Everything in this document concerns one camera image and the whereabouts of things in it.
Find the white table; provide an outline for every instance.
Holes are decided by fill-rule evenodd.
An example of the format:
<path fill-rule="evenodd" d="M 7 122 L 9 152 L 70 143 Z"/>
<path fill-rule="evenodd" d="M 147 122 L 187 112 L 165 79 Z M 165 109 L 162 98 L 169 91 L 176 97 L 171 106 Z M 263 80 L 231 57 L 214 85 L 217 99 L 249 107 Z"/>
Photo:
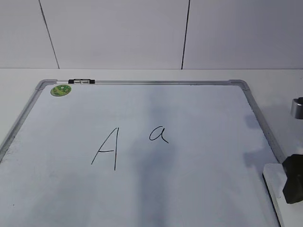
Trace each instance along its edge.
<path fill-rule="evenodd" d="M 42 70 L 0 69 L 0 141 L 43 79 L 245 80 L 286 155 L 303 154 L 303 120 L 290 115 L 303 96 L 303 70 Z"/>

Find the green sticker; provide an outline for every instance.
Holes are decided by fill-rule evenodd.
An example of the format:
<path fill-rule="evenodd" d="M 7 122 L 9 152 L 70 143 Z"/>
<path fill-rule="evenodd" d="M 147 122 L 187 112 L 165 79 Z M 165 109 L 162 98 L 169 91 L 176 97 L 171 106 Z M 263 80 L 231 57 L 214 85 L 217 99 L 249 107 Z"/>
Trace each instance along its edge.
<path fill-rule="evenodd" d="M 64 96 L 71 92 L 71 86 L 58 85 L 51 90 L 53 96 Z"/>

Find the white stand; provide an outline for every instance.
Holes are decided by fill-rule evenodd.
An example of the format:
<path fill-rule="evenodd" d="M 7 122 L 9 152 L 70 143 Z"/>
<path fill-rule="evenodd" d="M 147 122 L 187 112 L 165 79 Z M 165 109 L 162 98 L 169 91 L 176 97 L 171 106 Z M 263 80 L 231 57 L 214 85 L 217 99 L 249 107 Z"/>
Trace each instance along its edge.
<path fill-rule="evenodd" d="M 287 204 L 283 188 L 287 177 L 281 164 L 266 164 L 263 175 L 274 204 L 281 227 L 303 226 L 303 201 Z"/>

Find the metal cylinder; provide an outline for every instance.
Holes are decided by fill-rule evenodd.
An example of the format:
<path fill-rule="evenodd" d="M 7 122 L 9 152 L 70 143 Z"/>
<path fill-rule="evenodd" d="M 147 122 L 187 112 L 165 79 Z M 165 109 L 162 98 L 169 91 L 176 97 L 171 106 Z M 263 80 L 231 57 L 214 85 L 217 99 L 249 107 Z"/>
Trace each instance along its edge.
<path fill-rule="evenodd" d="M 293 99 L 291 115 L 296 119 L 303 119 L 303 97 Z"/>

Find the whiteboard surface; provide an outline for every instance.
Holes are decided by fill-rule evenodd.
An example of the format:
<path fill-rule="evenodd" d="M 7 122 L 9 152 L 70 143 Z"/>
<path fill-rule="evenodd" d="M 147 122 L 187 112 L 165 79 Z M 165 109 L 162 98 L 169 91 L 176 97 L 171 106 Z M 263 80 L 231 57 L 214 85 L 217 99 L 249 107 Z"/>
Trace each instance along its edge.
<path fill-rule="evenodd" d="M 261 178 L 276 159 L 239 87 L 53 87 L 0 164 L 3 226 L 278 226 Z M 91 165 L 116 127 L 116 170 L 114 152 Z"/>

